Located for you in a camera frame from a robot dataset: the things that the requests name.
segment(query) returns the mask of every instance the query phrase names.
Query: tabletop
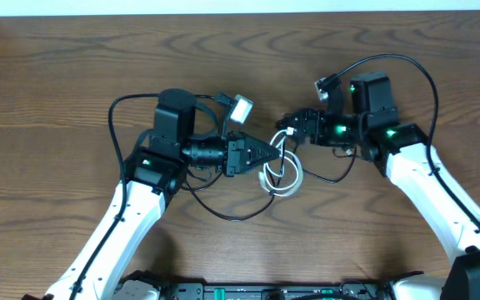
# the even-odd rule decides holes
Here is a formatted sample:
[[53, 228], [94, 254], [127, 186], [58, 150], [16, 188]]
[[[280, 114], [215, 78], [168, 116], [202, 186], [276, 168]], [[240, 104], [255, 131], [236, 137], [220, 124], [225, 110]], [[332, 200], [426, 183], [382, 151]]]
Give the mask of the tabletop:
[[[378, 53], [411, 56], [431, 73], [440, 96], [433, 145], [480, 205], [480, 12], [0, 17], [0, 298], [45, 292], [103, 217], [119, 176], [107, 125], [114, 98], [240, 93], [254, 102], [242, 130], [268, 140], [284, 113], [323, 107], [316, 80]], [[427, 132], [433, 95], [411, 64], [368, 62], [343, 86], [379, 70], [402, 122]], [[156, 104], [117, 107], [123, 153], [153, 125]], [[197, 115], [197, 130], [204, 119]], [[348, 164], [325, 147], [298, 154], [328, 177]], [[254, 174], [221, 178], [199, 196], [231, 214], [268, 200]], [[356, 161], [339, 184], [305, 177], [296, 195], [246, 222], [220, 220], [179, 192], [127, 273], [138, 269], [210, 283], [327, 283], [412, 270], [447, 276], [449, 265], [406, 196]]]

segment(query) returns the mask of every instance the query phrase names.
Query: white cable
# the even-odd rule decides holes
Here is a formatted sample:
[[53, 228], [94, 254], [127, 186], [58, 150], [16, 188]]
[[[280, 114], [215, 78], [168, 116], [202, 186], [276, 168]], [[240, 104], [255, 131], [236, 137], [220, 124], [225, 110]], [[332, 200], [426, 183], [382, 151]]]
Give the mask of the white cable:
[[293, 134], [293, 128], [279, 130], [272, 137], [272, 140], [270, 141], [270, 145], [273, 146], [276, 139], [278, 139], [278, 137], [281, 136], [282, 134], [284, 134], [284, 136], [279, 140], [279, 142], [274, 147], [280, 149], [281, 153], [279, 156], [281, 158], [284, 158], [284, 161], [286, 161], [286, 163], [292, 164], [293, 170], [296, 173], [295, 179], [293, 180], [292, 183], [288, 184], [286, 187], [274, 187], [270, 183], [268, 173], [271, 173], [274, 176], [282, 178], [284, 177], [284, 174], [285, 174], [285, 167], [283, 165], [282, 169], [279, 172], [275, 172], [270, 168], [270, 165], [268, 162], [264, 163], [262, 167], [262, 172], [258, 173], [258, 178], [259, 178], [262, 189], [264, 189], [266, 192], [270, 193], [271, 191], [274, 191], [274, 192], [286, 191], [282, 193], [275, 192], [274, 195], [279, 197], [287, 197], [294, 194], [301, 186], [301, 183], [303, 182], [303, 168], [301, 166], [301, 162], [299, 161], [298, 156], [296, 156], [293, 152], [290, 152], [288, 150], [283, 151], [283, 145], [286, 141], [287, 135]]

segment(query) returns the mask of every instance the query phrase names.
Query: coiled white cable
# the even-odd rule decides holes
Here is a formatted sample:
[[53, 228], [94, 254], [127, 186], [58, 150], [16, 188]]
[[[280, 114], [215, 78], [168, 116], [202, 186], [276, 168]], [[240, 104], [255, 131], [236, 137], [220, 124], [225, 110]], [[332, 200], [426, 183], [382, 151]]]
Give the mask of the coiled white cable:
[[268, 193], [270, 193], [271, 191], [274, 191], [275, 192], [274, 195], [279, 197], [288, 197], [294, 194], [299, 189], [299, 187], [301, 186], [301, 183], [303, 182], [303, 168], [301, 166], [301, 162], [299, 161], [299, 158], [296, 156], [296, 154], [294, 154], [291, 151], [288, 151], [286, 149], [283, 151], [283, 145], [284, 145], [284, 142], [286, 141], [287, 135], [291, 135], [291, 134], [293, 134], [293, 128], [279, 130], [273, 136], [272, 140], [270, 141], [270, 145], [273, 146], [275, 141], [280, 136], [282, 136], [282, 138], [274, 147], [281, 151], [280, 157], [281, 158], [284, 157], [284, 160], [292, 165], [292, 168], [296, 174], [296, 178], [294, 179], [294, 181], [288, 184], [286, 187], [274, 187], [270, 182], [268, 173], [271, 173], [274, 176], [282, 178], [284, 177], [284, 174], [285, 174], [285, 167], [282, 166], [281, 172], [275, 172], [270, 168], [270, 165], [268, 162], [264, 163], [262, 167], [262, 172], [258, 173], [258, 179], [260, 180], [260, 185], [262, 189], [264, 189]]

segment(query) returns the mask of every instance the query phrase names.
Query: white wall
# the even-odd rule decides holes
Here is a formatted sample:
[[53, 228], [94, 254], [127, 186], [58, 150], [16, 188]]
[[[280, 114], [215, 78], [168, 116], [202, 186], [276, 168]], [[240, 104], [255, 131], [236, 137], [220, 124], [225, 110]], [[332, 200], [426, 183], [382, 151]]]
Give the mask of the white wall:
[[0, 0], [0, 17], [480, 10], [480, 0]]

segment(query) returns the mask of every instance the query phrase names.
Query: wood grain surface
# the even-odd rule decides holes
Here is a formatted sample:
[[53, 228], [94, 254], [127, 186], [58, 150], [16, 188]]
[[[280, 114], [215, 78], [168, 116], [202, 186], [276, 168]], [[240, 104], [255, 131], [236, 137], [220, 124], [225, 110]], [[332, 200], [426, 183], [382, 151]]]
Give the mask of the wood grain surface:
[[[284, 113], [321, 107], [315, 80], [378, 53], [407, 54], [431, 73], [441, 103], [434, 145], [480, 205], [480, 12], [0, 18], [0, 299], [45, 292], [105, 213], [118, 181], [114, 98], [171, 87], [241, 93], [255, 102], [243, 130], [268, 139]], [[421, 73], [394, 60], [356, 73], [370, 70], [389, 73], [402, 120], [428, 131], [433, 98]], [[117, 108], [125, 153], [155, 105]], [[348, 163], [327, 148], [299, 154], [327, 176]], [[249, 174], [200, 196], [237, 214], [268, 200]], [[412, 203], [359, 161], [336, 185], [306, 177], [296, 196], [246, 222], [217, 219], [180, 192], [127, 271], [136, 269], [210, 283], [326, 283], [446, 276], [449, 266]]]

